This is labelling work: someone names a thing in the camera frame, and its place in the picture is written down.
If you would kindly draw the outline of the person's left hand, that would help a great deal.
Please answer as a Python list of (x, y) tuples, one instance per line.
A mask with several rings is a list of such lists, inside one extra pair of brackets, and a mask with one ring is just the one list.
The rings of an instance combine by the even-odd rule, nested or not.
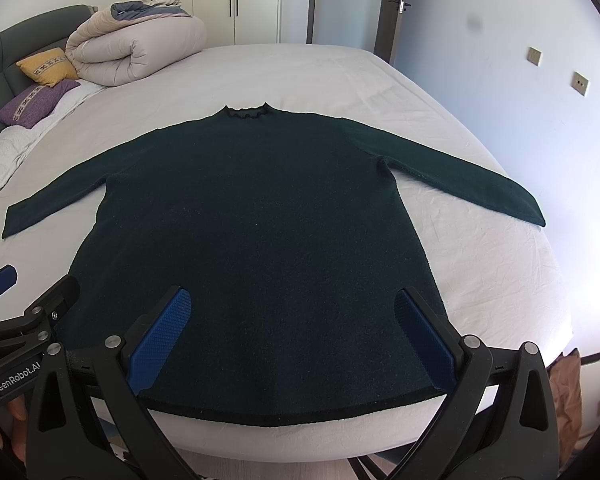
[(0, 408), (0, 450), (8, 445), (21, 463), (27, 463), (28, 410), (26, 398), (17, 396)]

